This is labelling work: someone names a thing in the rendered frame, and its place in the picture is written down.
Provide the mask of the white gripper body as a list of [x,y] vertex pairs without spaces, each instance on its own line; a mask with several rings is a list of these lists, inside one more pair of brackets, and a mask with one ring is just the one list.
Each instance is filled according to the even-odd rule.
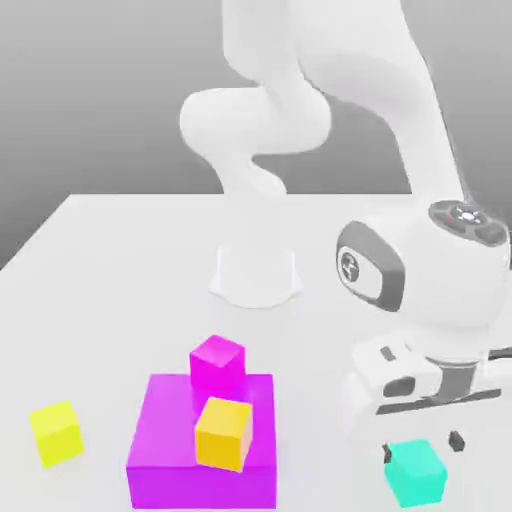
[[399,432],[430,431],[435,429],[435,424],[452,420],[461,405],[494,400],[501,395],[501,388],[477,389],[451,399],[373,396],[365,389],[347,391],[344,395],[344,439],[348,443],[365,443],[366,439],[381,437],[384,433],[394,438]]

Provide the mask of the small cyan cube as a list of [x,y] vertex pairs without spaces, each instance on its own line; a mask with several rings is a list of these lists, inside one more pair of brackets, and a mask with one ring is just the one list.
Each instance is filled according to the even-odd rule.
[[386,450],[384,475],[401,508],[442,501],[448,472],[427,439],[388,443]]

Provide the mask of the small orange cube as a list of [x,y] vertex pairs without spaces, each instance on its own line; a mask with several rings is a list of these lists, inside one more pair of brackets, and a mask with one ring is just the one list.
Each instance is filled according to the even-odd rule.
[[241,473],[253,440],[253,406],[210,397],[194,433],[199,465]]

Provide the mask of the small magenta cube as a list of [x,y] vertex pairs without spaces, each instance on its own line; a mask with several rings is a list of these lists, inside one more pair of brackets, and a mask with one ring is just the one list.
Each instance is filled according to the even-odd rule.
[[192,400],[196,407],[213,396],[242,399],[246,387],[245,347],[211,335],[189,354]]

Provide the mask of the small yellow cube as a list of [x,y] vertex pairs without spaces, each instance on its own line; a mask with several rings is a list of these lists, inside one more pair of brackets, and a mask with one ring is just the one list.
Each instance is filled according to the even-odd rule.
[[84,452],[80,426],[70,401],[61,401],[29,414],[44,468]]

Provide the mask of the large purple box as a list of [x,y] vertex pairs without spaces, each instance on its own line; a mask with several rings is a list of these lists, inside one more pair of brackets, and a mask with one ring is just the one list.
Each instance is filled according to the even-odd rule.
[[126,474],[135,509],[274,509],[277,450],[273,377],[249,374],[224,396],[253,405],[253,441],[241,473],[196,463],[194,427],[208,399],[186,374],[150,376]]

